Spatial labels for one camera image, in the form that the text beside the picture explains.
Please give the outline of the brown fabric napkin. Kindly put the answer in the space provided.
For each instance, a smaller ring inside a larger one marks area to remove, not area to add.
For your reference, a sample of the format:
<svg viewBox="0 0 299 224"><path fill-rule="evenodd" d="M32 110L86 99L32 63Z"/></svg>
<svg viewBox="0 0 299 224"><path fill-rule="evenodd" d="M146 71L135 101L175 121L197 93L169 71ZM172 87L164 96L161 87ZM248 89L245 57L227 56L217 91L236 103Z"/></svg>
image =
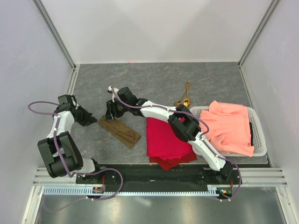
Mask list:
<svg viewBox="0 0 299 224"><path fill-rule="evenodd" d="M102 116L98 124L128 148L132 148L141 138L138 132L117 119L105 120L105 116Z"/></svg>

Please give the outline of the copper brown spoon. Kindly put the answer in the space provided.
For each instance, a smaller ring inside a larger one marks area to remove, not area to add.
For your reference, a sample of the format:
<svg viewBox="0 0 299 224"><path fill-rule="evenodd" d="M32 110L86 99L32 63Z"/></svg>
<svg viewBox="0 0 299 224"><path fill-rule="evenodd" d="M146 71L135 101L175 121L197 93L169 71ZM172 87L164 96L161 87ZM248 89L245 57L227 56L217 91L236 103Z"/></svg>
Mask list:
<svg viewBox="0 0 299 224"><path fill-rule="evenodd" d="M186 91L184 92L184 94L181 97L181 99L179 101L177 101L177 102L174 103L175 107L178 107L180 104L182 104L182 100L184 99L185 95L186 95Z"/></svg>

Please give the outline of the gold spoon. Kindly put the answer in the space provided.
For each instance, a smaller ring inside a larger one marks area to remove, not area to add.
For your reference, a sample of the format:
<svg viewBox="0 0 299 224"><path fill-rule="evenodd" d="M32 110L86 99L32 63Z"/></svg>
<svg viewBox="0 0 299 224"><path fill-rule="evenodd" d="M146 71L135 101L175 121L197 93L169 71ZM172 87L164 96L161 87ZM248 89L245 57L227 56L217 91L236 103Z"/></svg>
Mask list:
<svg viewBox="0 0 299 224"><path fill-rule="evenodd" d="M183 99L183 105L186 107L186 108L189 108L190 107L190 104L191 104L191 100L189 98L189 89L190 89L190 86L191 86L191 83L190 82L186 82L186 96L185 98Z"/></svg>

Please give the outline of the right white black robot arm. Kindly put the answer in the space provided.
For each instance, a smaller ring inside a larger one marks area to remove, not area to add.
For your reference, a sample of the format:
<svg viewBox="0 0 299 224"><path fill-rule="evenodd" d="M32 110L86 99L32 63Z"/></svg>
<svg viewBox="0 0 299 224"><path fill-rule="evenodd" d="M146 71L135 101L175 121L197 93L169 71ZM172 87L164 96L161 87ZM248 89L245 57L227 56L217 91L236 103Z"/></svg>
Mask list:
<svg viewBox="0 0 299 224"><path fill-rule="evenodd" d="M128 87L117 89L109 86L112 99L106 102L106 120L120 118L130 112L134 116L153 118L167 123L175 136L192 146L195 154L201 155L214 172L218 183L226 183L231 178L234 165L223 157L208 141L208 125L193 115L184 105L178 107L155 104L144 98L137 98Z"/></svg>

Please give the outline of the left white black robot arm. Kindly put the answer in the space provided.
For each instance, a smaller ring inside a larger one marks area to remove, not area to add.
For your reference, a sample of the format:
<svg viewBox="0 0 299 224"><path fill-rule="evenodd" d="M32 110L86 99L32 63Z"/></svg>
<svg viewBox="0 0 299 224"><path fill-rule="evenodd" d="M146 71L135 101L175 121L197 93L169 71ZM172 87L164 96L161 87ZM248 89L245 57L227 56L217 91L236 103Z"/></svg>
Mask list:
<svg viewBox="0 0 299 224"><path fill-rule="evenodd" d="M91 183L99 183L103 173L96 168L96 161L83 158L71 137L74 123L86 127L96 123L97 119L80 106L73 95L58 97L58 106L52 117L54 123L50 133L37 143L49 176L72 178L78 175Z"/></svg>

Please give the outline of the red folded cloth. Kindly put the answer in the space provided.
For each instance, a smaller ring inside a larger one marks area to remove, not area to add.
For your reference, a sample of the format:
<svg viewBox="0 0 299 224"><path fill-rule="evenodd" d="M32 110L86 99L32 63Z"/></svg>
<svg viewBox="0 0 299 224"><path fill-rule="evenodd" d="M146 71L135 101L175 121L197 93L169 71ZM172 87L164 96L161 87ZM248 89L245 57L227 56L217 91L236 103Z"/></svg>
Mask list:
<svg viewBox="0 0 299 224"><path fill-rule="evenodd" d="M196 154L190 144L179 140L167 122L147 118L147 156L154 160L194 161Z"/></svg>

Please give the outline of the dark red cloth underneath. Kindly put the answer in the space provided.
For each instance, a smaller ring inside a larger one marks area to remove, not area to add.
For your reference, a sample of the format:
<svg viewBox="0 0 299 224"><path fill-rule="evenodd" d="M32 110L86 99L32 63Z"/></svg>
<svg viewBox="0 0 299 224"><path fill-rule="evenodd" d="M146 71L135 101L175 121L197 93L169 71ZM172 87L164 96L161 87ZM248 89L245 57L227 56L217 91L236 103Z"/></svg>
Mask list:
<svg viewBox="0 0 299 224"><path fill-rule="evenodd" d="M184 155L182 158L178 159L170 159L170 160L163 160L160 157L150 157L149 161L151 163L157 163L163 170L168 171L171 168L176 167L180 163L189 163L191 161L195 161L197 156L194 152L191 152L187 155Z"/></svg>

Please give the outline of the salmon pink cloth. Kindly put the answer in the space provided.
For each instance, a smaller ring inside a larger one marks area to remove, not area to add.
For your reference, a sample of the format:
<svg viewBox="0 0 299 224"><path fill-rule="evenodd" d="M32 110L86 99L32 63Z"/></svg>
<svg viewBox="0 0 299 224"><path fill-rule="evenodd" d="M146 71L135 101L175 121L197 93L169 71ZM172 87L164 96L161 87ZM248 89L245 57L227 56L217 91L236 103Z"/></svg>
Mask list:
<svg viewBox="0 0 299 224"><path fill-rule="evenodd" d="M213 101L208 110L202 110L199 126L212 146L221 154L253 156L249 115L246 106Z"/></svg>

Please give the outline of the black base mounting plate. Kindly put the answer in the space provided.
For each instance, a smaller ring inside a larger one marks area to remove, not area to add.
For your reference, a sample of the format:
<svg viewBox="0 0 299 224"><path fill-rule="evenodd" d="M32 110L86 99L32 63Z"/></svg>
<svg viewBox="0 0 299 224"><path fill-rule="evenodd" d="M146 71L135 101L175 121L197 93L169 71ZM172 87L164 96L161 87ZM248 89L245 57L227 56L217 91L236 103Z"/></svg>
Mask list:
<svg viewBox="0 0 299 224"><path fill-rule="evenodd" d="M76 178L77 184L104 184L106 190L116 191L204 191L208 185L235 185L237 170L233 169L230 179L217 180L215 172L207 165L181 164L168 171L157 164L103 164L97 165L96 170L102 173Z"/></svg>

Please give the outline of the black cloth in basket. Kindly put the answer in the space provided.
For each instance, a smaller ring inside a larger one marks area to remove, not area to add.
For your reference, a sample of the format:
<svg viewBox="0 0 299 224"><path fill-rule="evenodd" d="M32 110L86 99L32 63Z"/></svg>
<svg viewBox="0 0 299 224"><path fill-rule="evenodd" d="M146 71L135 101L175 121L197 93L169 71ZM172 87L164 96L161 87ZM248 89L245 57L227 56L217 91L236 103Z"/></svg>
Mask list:
<svg viewBox="0 0 299 224"><path fill-rule="evenodd" d="M253 126L252 123L249 121L249 129L250 129L250 144L253 146Z"/></svg>

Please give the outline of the white plastic basket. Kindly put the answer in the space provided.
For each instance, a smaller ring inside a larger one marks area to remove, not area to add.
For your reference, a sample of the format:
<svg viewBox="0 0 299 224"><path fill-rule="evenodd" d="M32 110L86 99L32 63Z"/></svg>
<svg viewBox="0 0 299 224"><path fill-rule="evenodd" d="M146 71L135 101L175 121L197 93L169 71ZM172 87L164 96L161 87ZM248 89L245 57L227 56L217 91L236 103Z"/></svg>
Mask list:
<svg viewBox="0 0 299 224"><path fill-rule="evenodd" d="M208 111L208 109L209 106L194 106L190 109L190 111L193 115L200 117L202 110ZM254 152L252 157L261 157L266 155L267 153L266 140L264 137L262 126L256 111L251 107L247 107L247 109L248 109L249 121L252 126L251 137L252 137L252 145L254 146ZM231 154L222 153L221 155L230 156L230 157L249 157L246 155L233 154L233 153Z"/></svg>

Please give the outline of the left aluminium corner post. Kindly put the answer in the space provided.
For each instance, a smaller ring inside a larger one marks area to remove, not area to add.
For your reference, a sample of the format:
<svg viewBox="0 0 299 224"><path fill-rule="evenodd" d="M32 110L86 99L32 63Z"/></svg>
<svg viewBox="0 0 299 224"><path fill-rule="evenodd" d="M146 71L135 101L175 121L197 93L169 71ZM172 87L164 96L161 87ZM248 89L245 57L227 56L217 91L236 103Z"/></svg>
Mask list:
<svg viewBox="0 0 299 224"><path fill-rule="evenodd" d="M40 13L42 19L44 20L47 28L49 29L52 37L54 38L56 44L58 45L59 49L61 50L62 54L64 55L67 63L71 67L72 70L76 69L76 64L74 60L72 59L69 51L67 50L60 34L58 33L58 30L56 29L49 13L47 12L43 2L41 0L32 0L35 7L37 8L38 12Z"/></svg>

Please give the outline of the aluminium corner post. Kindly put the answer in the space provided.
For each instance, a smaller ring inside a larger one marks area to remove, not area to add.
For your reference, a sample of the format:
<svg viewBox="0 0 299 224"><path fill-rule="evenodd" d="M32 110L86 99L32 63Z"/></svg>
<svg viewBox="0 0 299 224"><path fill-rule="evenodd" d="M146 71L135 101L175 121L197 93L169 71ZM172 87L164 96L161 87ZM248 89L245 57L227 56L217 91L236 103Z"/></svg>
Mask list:
<svg viewBox="0 0 299 224"><path fill-rule="evenodd" d="M245 61L247 60L249 54L251 53L253 47L255 46L256 42L258 41L260 35L262 34L263 30L265 29L267 23L271 19L273 13L275 12L277 6L279 5L280 0L271 0L269 6L267 7L263 17L261 18L257 28L255 29L247 47L245 48L240 60L238 61L238 67L241 68Z"/></svg>
<svg viewBox="0 0 299 224"><path fill-rule="evenodd" d="M49 13L47 12L43 2L41 0L32 0L35 7L37 8L38 12L40 13L42 19L44 20L47 28L49 29L52 37L54 38L56 44L58 45L59 49L61 50L62 54L64 55L67 63L71 67L72 70L76 69L76 64L74 60L72 59L69 51L67 50L60 34L58 33L58 30L56 29Z"/></svg>

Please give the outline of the right aluminium corner post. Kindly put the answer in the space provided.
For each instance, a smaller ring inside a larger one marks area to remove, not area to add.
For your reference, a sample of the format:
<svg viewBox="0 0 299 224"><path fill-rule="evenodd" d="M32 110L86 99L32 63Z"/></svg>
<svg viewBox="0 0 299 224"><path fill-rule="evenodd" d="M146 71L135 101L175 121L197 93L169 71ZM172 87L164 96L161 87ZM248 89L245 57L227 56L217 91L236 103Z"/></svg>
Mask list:
<svg viewBox="0 0 299 224"><path fill-rule="evenodd" d="M245 48L240 60L238 61L238 67L241 68L245 61L247 60L249 54L251 53L253 47L255 46L256 42L258 41L260 35L262 34L263 30L265 29L267 23L271 19L273 13L275 12L277 6L279 5L280 0L271 0L269 6L267 7L263 17L261 18L257 28L255 29L247 47Z"/></svg>

